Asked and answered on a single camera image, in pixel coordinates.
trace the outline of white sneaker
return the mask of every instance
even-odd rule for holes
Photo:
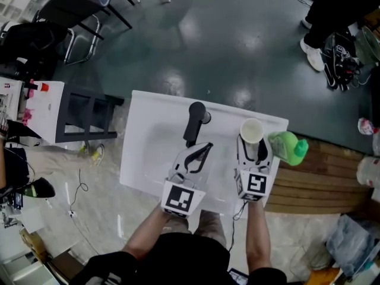
[[[313,47],[307,45],[304,39],[301,39],[300,42],[301,49],[308,56],[308,61],[311,66],[318,72],[322,72],[325,69],[325,65],[322,60],[321,50],[314,49]]]
[[[82,141],[82,147],[80,148],[79,152],[90,154],[90,144],[88,141]]]
[[[91,155],[91,158],[93,159],[94,161],[94,165],[97,167],[98,165],[100,165],[100,163],[102,162],[103,158],[105,156],[105,147],[103,144],[100,144],[95,152],[93,153],[93,155]]]
[[[311,27],[313,26],[311,23],[308,23],[306,18],[302,19],[302,24],[304,27],[306,27],[307,29],[311,29]]]

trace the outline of wooden plank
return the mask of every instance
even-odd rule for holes
[[[352,169],[356,172],[359,162],[350,159],[342,159],[341,157],[334,155],[327,155],[326,164],[337,167],[343,167],[346,169]]]
[[[363,204],[363,199],[331,200],[331,199],[307,199],[295,197],[282,197],[271,194],[268,202],[277,205],[292,205],[303,207],[352,207]]]
[[[357,162],[361,161],[364,157],[364,154],[360,152],[339,147],[337,145],[329,144],[327,142],[312,140],[308,137],[304,137],[301,135],[297,135],[297,137],[300,139],[306,139],[308,141],[309,151],[330,154],[330,155],[342,157],[345,159],[355,160]]]
[[[287,170],[282,168],[278,169],[277,178],[291,182],[312,183],[314,185],[360,187],[360,184],[355,179],[319,175],[307,172]]]
[[[333,192],[318,191],[311,189],[298,189],[292,187],[284,187],[274,185],[271,195],[279,195],[284,197],[308,198],[313,200],[364,200],[368,193],[350,193],[350,192]]]
[[[359,162],[352,159],[344,159],[339,156],[334,156],[330,154],[319,153],[315,151],[308,151],[303,162],[313,162],[313,163],[325,163],[327,165],[342,167],[345,169],[357,170]]]
[[[369,191],[369,188],[364,187],[364,186],[345,187],[345,186],[315,185],[313,183],[300,183],[300,182],[282,180],[282,179],[276,179],[274,181],[274,186],[311,189],[311,190],[316,190],[316,191],[337,191],[337,192],[351,192],[351,193],[364,193],[364,192]]]
[[[286,206],[267,204],[265,210],[267,212],[276,213],[290,213],[290,214],[337,214],[337,213],[349,213],[359,210],[360,207],[298,207],[298,206]]]
[[[281,161],[280,168],[321,175],[337,176],[339,178],[356,179],[356,170],[345,169],[337,166],[330,166],[323,162],[316,163],[312,161],[303,161],[298,166],[290,166],[284,161]]]

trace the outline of hand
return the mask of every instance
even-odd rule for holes
[[[4,112],[0,112],[0,139],[6,139],[8,135],[8,115]]]

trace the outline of black pants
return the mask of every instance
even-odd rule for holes
[[[310,7],[307,22],[313,26],[305,43],[319,49],[335,31],[340,31],[377,9],[380,0],[316,0]]]

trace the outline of gray floor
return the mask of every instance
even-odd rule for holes
[[[130,98],[151,91],[289,119],[289,130],[371,152],[357,121],[369,117],[369,87],[327,89],[299,47],[308,8],[296,0],[112,0],[133,25],[99,14],[96,54],[62,66],[56,80]]]
[[[48,201],[28,198],[29,202],[40,207],[46,227],[38,232],[53,257],[71,248],[80,261],[87,262],[97,253],[120,250],[158,203],[157,198],[119,183],[128,109],[128,101],[116,108],[113,119],[113,126],[119,133],[116,139],[91,142],[93,146],[104,143],[105,157],[99,167],[81,169],[81,182],[87,184],[88,191],[78,190],[72,206],[75,212],[73,219],[69,216],[69,209],[78,187],[78,170],[65,169],[46,178],[56,191],[56,196]],[[34,144],[28,140],[26,138],[22,143]],[[80,142],[75,142],[69,148],[78,150],[80,146]],[[273,267],[284,271],[288,281],[306,281],[311,267],[330,262],[324,252],[324,242],[331,235],[339,216],[266,213]],[[199,211],[190,216],[191,231],[197,228],[198,218]],[[229,247],[232,216],[221,216],[221,221]],[[231,251],[230,267],[248,273],[245,233],[246,220],[240,219],[235,223],[235,245]]]

